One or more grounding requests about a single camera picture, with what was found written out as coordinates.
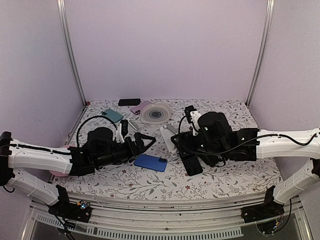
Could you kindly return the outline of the white silver phone stand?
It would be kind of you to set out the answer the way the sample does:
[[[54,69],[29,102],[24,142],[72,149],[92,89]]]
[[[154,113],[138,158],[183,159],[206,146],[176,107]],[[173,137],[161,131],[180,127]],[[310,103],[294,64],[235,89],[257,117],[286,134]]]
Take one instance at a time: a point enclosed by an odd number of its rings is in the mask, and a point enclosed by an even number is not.
[[[175,136],[178,133],[178,130],[174,128],[171,124],[167,124],[160,128],[160,133],[170,155],[172,157],[177,157],[178,150],[175,144],[172,142],[171,137]]]

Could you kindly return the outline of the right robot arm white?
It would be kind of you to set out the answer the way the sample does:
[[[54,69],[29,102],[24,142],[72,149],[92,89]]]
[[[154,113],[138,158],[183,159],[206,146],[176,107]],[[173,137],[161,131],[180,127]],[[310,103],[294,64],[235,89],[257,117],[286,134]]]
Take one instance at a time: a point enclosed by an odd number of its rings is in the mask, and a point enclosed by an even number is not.
[[[259,128],[232,130],[222,112],[199,114],[191,111],[184,118],[191,126],[171,138],[178,151],[200,157],[207,165],[219,161],[256,161],[279,157],[308,158],[308,162],[283,183],[270,187],[258,213],[269,218],[292,197],[320,180],[320,130],[270,131]]]

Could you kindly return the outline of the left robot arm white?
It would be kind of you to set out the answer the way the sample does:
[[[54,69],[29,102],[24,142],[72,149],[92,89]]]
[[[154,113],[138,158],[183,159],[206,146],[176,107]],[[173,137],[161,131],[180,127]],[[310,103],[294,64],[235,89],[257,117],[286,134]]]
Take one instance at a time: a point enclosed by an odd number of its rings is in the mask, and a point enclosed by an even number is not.
[[[75,210],[67,191],[25,172],[25,168],[81,177],[107,165],[132,162],[155,142],[155,137],[139,132],[133,137],[123,137],[117,130],[117,136],[113,136],[111,129],[98,127],[87,134],[82,146],[49,148],[28,145],[12,138],[11,132],[4,131],[0,135],[0,184],[18,189],[54,206],[63,217],[70,217]]]

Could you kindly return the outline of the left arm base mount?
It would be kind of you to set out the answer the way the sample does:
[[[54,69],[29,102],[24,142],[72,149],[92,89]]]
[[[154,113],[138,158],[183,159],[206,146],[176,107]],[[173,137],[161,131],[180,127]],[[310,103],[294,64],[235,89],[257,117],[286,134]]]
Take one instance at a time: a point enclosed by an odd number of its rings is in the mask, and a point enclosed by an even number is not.
[[[60,185],[56,185],[55,187],[58,191],[58,202],[48,206],[48,213],[61,217],[64,220],[68,219],[88,223],[92,214],[91,203],[85,200],[72,203],[64,187]]]

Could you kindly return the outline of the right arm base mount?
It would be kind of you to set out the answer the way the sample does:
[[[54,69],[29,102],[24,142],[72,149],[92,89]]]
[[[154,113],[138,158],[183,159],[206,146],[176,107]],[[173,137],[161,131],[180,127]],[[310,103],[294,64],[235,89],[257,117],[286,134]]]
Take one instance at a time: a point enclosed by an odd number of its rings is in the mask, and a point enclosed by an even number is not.
[[[273,185],[266,190],[263,203],[241,208],[241,217],[245,223],[261,221],[285,213],[284,204],[275,202],[273,196],[275,188],[276,186]]]

